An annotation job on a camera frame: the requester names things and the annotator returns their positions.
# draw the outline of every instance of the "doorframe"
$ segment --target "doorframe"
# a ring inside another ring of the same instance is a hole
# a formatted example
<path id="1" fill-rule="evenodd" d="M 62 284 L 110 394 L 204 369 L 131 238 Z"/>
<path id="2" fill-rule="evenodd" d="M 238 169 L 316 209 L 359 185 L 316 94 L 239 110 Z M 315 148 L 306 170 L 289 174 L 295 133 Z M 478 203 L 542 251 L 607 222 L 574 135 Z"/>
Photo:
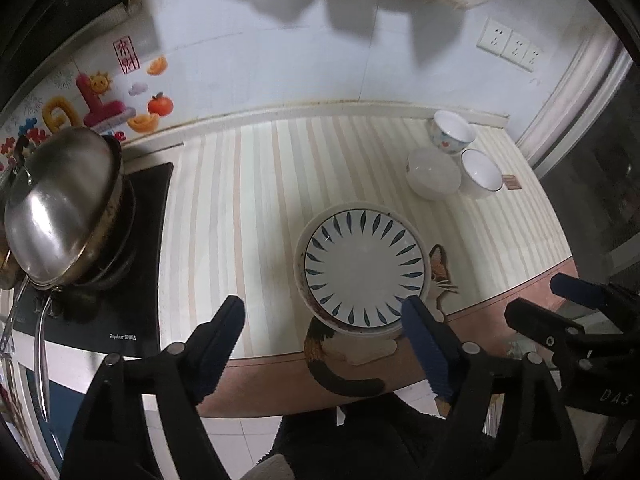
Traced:
<path id="1" fill-rule="evenodd" d="M 609 277 L 638 262 L 640 262 L 640 233 L 636 233 L 605 256 Z"/>
<path id="2" fill-rule="evenodd" d="M 569 150 L 578 143 L 587 130 L 591 128 L 620 88 L 633 63 L 631 56 L 624 48 L 619 51 L 600 88 L 598 88 L 598 91 L 577 118 L 574 125 L 564 134 L 558 145 L 534 168 L 533 172 L 538 179 L 551 171 Z"/>
<path id="3" fill-rule="evenodd" d="M 530 166 L 539 163 L 565 133 L 616 59 L 620 41 L 600 16 L 596 19 L 592 34 L 584 39 L 553 93 L 516 142 Z"/>

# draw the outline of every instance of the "black cooktop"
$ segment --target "black cooktop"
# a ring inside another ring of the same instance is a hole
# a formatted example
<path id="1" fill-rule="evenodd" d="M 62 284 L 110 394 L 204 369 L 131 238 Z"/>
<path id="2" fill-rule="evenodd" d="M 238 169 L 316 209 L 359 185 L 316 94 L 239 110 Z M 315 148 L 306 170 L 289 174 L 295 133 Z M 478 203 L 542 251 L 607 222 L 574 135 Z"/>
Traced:
<path id="1" fill-rule="evenodd" d="M 68 286 L 54 294 L 45 339 L 93 352 L 117 352 L 148 357 L 160 352 L 158 272 L 170 162 L 129 175 L 136 195 L 131 235 L 138 241 L 129 273 L 109 290 Z M 18 303 L 14 330 L 34 335 L 38 314 L 48 292 L 28 286 Z"/>

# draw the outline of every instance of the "wall outlet panel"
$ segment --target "wall outlet panel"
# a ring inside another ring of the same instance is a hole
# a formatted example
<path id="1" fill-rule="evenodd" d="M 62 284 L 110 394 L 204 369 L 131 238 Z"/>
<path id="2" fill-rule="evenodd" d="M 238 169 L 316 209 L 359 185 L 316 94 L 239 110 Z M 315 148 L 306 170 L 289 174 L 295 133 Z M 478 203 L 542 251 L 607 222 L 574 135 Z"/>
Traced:
<path id="1" fill-rule="evenodd" d="M 501 57 L 508 59 L 516 65 L 520 65 L 527 53 L 530 43 L 531 42 L 527 38 L 514 31 L 511 33 L 509 41 L 504 47 L 504 51 L 502 51 Z"/>
<path id="2" fill-rule="evenodd" d="M 540 63 L 541 56 L 542 50 L 533 43 L 529 43 L 529 48 L 522 58 L 522 61 L 518 64 L 526 70 L 529 70 L 529 72 L 533 72 L 537 68 L 538 63 Z"/>
<path id="3" fill-rule="evenodd" d="M 511 61 L 529 72 L 533 72 L 538 67 L 542 58 L 542 50 L 528 38 L 496 22 L 493 18 L 486 20 L 476 46 Z"/>
<path id="4" fill-rule="evenodd" d="M 509 27 L 489 18 L 478 40 L 478 47 L 500 56 L 507 46 L 511 33 L 512 30 Z"/>

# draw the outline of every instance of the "white floor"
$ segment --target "white floor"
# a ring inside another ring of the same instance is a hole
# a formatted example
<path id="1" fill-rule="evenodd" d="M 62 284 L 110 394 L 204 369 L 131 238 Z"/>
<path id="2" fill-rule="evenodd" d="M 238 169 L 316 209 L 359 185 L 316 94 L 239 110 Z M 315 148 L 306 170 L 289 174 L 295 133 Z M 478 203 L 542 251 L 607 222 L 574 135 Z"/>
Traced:
<path id="1" fill-rule="evenodd" d="M 434 393 L 427 381 L 412 384 L 396 391 L 396 394 L 421 413 L 438 415 Z M 164 480 L 178 480 L 174 463 L 162 432 L 158 412 L 145 412 L 151 443 Z M 342 414 L 338 412 L 338 423 Z M 237 480 L 271 450 L 273 439 L 280 425 L 280 416 L 262 418 L 203 418 L 211 443 L 223 466 Z"/>

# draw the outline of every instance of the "black fabric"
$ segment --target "black fabric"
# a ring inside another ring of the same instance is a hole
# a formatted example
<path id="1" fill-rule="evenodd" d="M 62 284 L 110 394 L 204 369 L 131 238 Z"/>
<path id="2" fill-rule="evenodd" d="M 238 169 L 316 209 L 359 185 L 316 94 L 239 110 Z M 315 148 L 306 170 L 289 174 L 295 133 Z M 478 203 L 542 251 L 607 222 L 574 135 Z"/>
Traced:
<path id="1" fill-rule="evenodd" d="M 446 420 L 414 410 L 395 394 L 342 410 L 342 426 L 336 426 L 335 409 L 283 416 L 262 461 L 283 455 L 296 480 L 424 478 Z M 486 444 L 489 451 L 492 439 Z"/>

